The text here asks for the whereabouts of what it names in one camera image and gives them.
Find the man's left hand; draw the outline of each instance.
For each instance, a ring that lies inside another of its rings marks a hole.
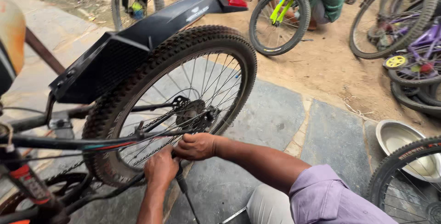
[[[144,173],[149,185],[168,187],[179,169],[179,158],[172,159],[171,145],[154,154],[144,165]]]

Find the yellow training wheel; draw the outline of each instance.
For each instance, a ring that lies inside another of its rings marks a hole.
[[[407,59],[404,56],[393,56],[386,59],[383,66],[390,70],[398,70],[405,66]]]

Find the sandy soil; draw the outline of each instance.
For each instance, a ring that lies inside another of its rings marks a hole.
[[[88,19],[94,13],[95,23],[113,28],[110,0],[42,0]],[[174,0],[165,0],[166,4]],[[382,67],[383,60],[360,60],[349,49],[349,31],[359,10],[359,2],[344,5],[340,18],[315,30],[307,31],[304,39],[291,51],[267,58],[257,54],[257,76],[262,80],[287,87],[341,108],[350,108],[377,121],[402,120],[426,135],[439,133],[438,121],[428,119],[398,104],[390,93],[389,79]],[[252,10],[257,0],[249,3],[246,12],[211,14],[195,25],[218,24],[238,29],[248,36]]]

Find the metal bowl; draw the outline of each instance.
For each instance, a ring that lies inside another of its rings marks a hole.
[[[375,134],[383,151],[390,155],[402,146],[416,142],[425,136],[411,126],[395,120],[378,123]],[[433,154],[419,158],[403,168],[413,177],[426,182],[441,182],[441,155]]]

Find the pants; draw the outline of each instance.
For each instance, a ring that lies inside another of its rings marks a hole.
[[[288,196],[266,184],[254,190],[246,212],[251,224],[294,224]]]
[[[317,22],[317,24],[327,24],[331,20],[325,17],[325,6],[322,0],[318,0],[317,3],[311,7],[311,16]]]

